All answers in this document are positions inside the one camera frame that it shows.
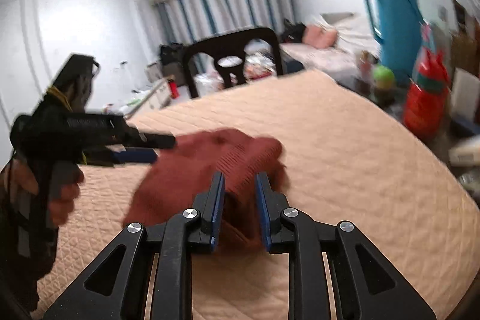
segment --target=red cloth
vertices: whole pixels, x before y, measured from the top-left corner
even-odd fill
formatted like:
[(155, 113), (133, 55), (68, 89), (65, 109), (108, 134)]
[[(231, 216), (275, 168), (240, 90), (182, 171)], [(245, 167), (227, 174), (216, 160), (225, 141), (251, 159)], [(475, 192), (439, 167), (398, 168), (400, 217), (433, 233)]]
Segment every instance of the red cloth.
[(225, 205), (219, 246), (222, 250), (258, 250), (262, 246), (255, 200), (255, 175), (265, 171), (273, 190), (284, 179), (278, 161), (282, 144), (252, 138), (236, 129), (219, 129), (177, 137), (177, 146), (162, 151), (140, 183), (124, 226), (151, 226), (188, 209), (195, 195), (208, 190), (213, 174), (225, 176)]

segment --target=striped curtain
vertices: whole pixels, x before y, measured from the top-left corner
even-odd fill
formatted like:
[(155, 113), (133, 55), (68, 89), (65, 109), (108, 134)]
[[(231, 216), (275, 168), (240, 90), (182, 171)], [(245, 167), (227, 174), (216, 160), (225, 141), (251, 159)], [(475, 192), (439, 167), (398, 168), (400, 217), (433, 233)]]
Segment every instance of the striped curtain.
[[(166, 43), (191, 44), (250, 27), (283, 31), (283, 19), (296, 22), (292, 0), (150, 0), (157, 8)], [(200, 72), (206, 67), (195, 60)]]

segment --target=thermos handle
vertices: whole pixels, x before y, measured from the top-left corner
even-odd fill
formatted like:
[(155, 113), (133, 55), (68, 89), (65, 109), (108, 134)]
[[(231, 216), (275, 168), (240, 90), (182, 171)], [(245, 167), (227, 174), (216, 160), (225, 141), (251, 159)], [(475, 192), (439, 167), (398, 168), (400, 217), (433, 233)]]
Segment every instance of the thermos handle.
[(374, 24), (374, 19), (373, 19), (373, 15), (371, 13), (371, 7), (370, 7), (370, 2), (369, 0), (365, 0), (365, 5), (367, 7), (367, 14), (368, 14), (368, 18), (370, 20), (370, 25), (371, 25), (371, 31), (373, 33), (373, 36), (375, 38), (375, 40), (380, 44), (382, 45), (383, 44), (383, 38), (381, 37), (381, 33), (379, 31), (379, 29), (375, 26)]

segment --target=chair back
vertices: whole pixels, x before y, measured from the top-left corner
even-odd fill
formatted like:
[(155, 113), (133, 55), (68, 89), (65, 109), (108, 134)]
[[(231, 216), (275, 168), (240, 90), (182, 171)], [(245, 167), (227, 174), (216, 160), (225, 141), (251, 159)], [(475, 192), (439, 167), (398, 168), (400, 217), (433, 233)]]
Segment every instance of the chair back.
[[(213, 65), (222, 77), (225, 88), (233, 87), (230, 74), (234, 74), (237, 77), (237, 85), (247, 83), (243, 74), (246, 58), (245, 47), (252, 40), (263, 40), (272, 47), (277, 75), (284, 75), (282, 58), (280, 56), (280, 45), (277, 35), (272, 29), (253, 28), (227, 33), (221, 36), (214, 36), (186, 47), (183, 52), (182, 66), (190, 97), (198, 98), (198, 90), (195, 86), (189, 63), (191, 59), (199, 53), (205, 53), (213, 58)], [(241, 63), (232, 67), (223, 67), (218, 63), (221, 59), (229, 56), (238, 57)]]

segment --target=quilted bedspread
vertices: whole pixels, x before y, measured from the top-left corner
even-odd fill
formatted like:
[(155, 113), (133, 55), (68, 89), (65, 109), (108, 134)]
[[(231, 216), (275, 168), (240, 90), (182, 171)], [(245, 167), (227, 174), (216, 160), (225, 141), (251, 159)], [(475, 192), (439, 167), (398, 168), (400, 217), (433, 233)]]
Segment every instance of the quilted bedspread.
[[(328, 224), (354, 222), (439, 320), (480, 268), (480, 212), (447, 168), (400, 123), (319, 71), (148, 112), (133, 123), (177, 135), (235, 127), (278, 138), (290, 205)], [(60, 230), (57, 262), (38, 284), (36, 316), (121, 230), (147, 170), (84, 169), (86, 184)], [(288, 293), (287, 255), (193, 259), (194, 319), (287, 319)]]

